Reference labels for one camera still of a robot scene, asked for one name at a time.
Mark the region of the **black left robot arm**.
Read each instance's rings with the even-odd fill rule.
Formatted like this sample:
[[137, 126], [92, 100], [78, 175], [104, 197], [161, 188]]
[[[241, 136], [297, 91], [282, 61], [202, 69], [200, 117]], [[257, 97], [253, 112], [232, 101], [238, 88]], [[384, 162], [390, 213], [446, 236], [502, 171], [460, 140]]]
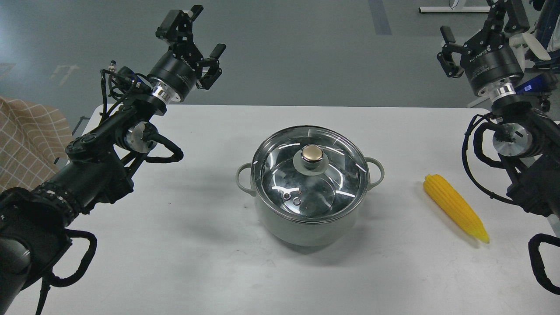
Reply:
[[98, 203], [113, 204], [133, 191], [132, 177], [143, 163], [177, 163], [183, 151], [150, 123], [170, 102], [182, 102], [193, 88], [209, 90], [222, 74], [217, 44], [208, 57], [198, 50], [193, 24], [203, 10], [170, 10], [156, 37], [167, 52], [148, 75], [112, 60], [102, 69], [103, 110], [92, 131], [65, 149], [68, 163], [29, 191], [1, 194], [1, 313], [20, 291], [41, 281], [36, 313], [51, 287], [68, 287], [86, 273], [96, 253], [96, 236], [69, 225]]

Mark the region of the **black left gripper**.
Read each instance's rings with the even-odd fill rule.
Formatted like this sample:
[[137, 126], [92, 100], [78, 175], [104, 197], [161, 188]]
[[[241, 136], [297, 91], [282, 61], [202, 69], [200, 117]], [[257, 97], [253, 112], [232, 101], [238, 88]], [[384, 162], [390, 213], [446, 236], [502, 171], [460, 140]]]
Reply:
[[174, 92], [170, 96], [182, 102], [194, 87], [209, 90], [222, 75], [219, 58], [226, 50], [216, 44], [204, 58], [194, 43], [193, 23], [204, 10], [194, 5], [190, 10], [170, 10], [156, 30], [156, 38], [168, 44], [168, 51], [156, 62], [148, 77], [154, 84], [165, 84]]

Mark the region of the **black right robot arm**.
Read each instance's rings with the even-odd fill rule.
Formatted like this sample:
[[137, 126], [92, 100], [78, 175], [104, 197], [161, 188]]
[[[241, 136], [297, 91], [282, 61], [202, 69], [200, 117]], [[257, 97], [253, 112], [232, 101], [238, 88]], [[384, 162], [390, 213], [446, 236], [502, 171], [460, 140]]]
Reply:
[[[437, 60], [450, 78], [466, 75], [474, 94], [492, 104], [475, 115], [464, 135], [462, 163], [470, 181], [490, 199], [521, 207], [542, 217], [559, 216], [559, 124], [524, 92], [524, 67], [516, 48], [529, 48], [539, 60], [550, 56], [530, 33], [520, 0], [488, 0], [483, 26], [458, 44], [449, 26], [441, 26]], [[476, 158], [510, 178], [506, 196], [482, 186], [468, 163], [469, 142]]]

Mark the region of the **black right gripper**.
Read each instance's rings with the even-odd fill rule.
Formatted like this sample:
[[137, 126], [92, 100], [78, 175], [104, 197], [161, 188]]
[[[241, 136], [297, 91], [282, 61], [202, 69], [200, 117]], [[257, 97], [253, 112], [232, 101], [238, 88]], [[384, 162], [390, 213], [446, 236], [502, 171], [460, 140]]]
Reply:
[[[466, 74], [470, 87], [476, 96], [484, 96], [484, 88], [493, 83], [516, 83], [523, 71], [509, 45], [506, 34], [518, 35], [530, 29], [530, 23], [520, 0], [487, 0], [490, 7], [488, 17], [479, 30], [464, 44], [456, 44], [449, 26], [441, 26], [444, 40], [437, 54], [442, 70], [449, 78], [459, 78]], [[461, 56], [456, 63], [453, 54]]]

